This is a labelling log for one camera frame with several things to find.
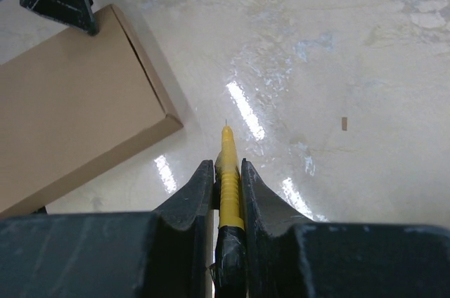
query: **floor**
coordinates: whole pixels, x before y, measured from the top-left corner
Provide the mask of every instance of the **floor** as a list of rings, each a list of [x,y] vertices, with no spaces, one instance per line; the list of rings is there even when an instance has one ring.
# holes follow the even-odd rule
[[[155,208],[215,159],[227,121],[313,220],[450,227],[450,0],[94,1],[125,12],[185,128],[50,212]],[[0,20],[0,63],[63,29],[18,0]]]

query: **concrete floor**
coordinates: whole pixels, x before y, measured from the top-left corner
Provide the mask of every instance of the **concrete floor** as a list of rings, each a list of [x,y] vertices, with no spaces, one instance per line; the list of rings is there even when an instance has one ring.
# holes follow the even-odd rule
[[[94,1],[125,12],[185,128],[50,212],[158,206],[227,119],[239,156],[316,221],[450,227],[449,0]],[[0,63],[63,29],[18,0],[0,20]]]

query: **small debris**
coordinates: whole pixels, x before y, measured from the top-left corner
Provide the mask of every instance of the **small debris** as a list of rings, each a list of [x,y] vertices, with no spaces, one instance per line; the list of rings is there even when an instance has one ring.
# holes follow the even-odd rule
[[[342,117],[342,130],[347,131],[347,117]]]

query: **brown cardboard box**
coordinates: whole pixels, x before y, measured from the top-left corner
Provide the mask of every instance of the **brown cardboard box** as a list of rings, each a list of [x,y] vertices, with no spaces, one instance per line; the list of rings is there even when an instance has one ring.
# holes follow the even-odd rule
[[[0,67],[0,217],[28,214],[182,127],[115,6]]]

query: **yellow marker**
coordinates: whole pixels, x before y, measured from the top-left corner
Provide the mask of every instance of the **yellow marker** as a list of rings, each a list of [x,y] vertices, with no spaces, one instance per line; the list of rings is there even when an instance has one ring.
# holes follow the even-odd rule
[[[244,229],[239,217],[239,169],[233,131],[230,126],[222,130],[222,150],[219,158],[221,176],[219,228],[237,226]]]

